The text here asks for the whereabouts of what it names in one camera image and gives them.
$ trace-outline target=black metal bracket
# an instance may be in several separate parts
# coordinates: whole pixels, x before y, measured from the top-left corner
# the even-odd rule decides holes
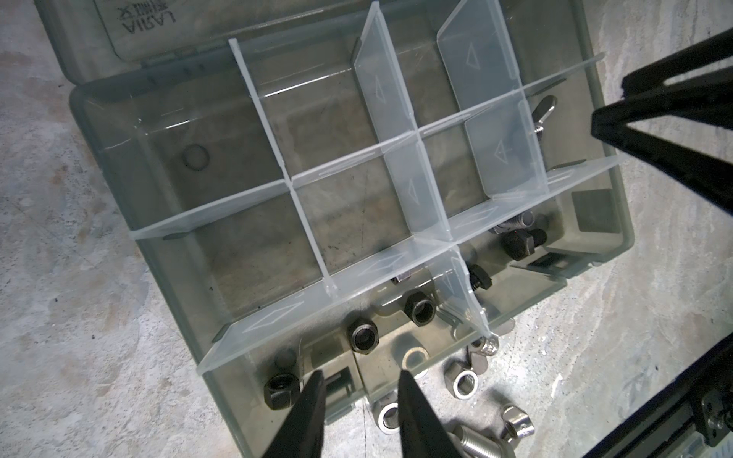
[[[695,430],[708,446],[733,426],[733,334],[601,440],[585,458],[665,457]]]
[[[591,134],[656,167],[733,215],[733,165],[627,126],[671,115],[733,130],[733,67],[664,81],[733,56],[733,29],[627,75],[624,99],[593,113]]]

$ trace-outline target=threaded bolt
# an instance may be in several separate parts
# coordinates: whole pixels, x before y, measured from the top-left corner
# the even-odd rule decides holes
[[[461,447],[476,458],[515,458],[511,447],[502,446],[488,437],[480,435],[465,425],[458,425],[453,434],[460,441]]]

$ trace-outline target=hex nut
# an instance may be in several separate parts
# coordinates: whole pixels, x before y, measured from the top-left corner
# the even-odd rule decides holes
[[[435,318],[435,304],[422,291],[415,291],[405,301],[405,314],[417,326],[425,326]]]
[[[471,264],[468,267],[468,279],[471,282],[471,288],[476,291],[478,288],[489,289],[491,288],[492,282],[489,274],[483,267]]]
[[[499,337],[479,337],[471,342],[470,350],[483,356],[494,356],[499,351]]]
[[[456,399],[469,399],[479,389],[479,377],[465,364],[453,361],[443,374],[446,388]]]
[[[348,327],[351,349],[368,355],[379,344],[379,330],[373,321],[359,317]]]
[[[379,430],[384,434],[398,433],[397,393],[392,391],[376,401],[372,406],[372,417]]]
[[[265,384],[265,404],[272,410],[291,407],[300,395],[301,381],[289,372],[277,374]]]
[[[548,241],[548,233],[543,231],[542,229],[528,229],[527,232],[532,236],[534,239],[534,247],[538,247],[540,245],[544,245]]]
[[[504,408],[504,411],[501,413],[501,420],[507,428],[503,436],[505,440],[510,438],[513,440],[522,439],[523,437],[534,434],[534,425],[529,415],[515,405],[509,405]]]
[[[524,229],[507,232],[501,237],[501,247],[513,260],[521,261],[534,254],[534,238]]]

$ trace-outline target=concrete floor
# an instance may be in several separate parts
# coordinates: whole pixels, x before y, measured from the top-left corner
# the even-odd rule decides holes
[[[237,449],[67,107],[33,4],[0,6],[0,456],[234,457]],[[587,1],[606,100],[622,76],[721,32],[727,0]],[[733,134],[652,133],[733,160]],[[440,366],[440,417],[484,429],[497,398],[537,433],[519,457],[579,457],[733,331],[733,219],[660,172],[622,167],[636,244],[520,315],[471,403]],[[363,437],[363,443],[348,437]],[[362,406],[324,456],[399,456]]]

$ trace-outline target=stainless steel nut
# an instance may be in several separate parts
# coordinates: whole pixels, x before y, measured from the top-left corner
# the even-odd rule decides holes
[[[529,415],[515,405],[504,408],[504,411],[501,413],[501,420],[506,427],[501,438],[511,443],[512,447],[516,447],[523,437],[534,434],[534,425]]]
[[[265,384],[265,404],[272,410],[291,407],[301,395],[301,381],[289,373],[277,374]]]
[[[499,351],[499,337],[496,335],[479,337],[471,342],[468,349],[483,356],[494,356]]]
[[[443,374],[446,388],[456,399],[469,399],[479,389],[479,377],[465,364],[453,361]]]
[[[376,401],[372,406],[372,417],[379,430],[384,434],[398,433],[397,393],[391,392]]]

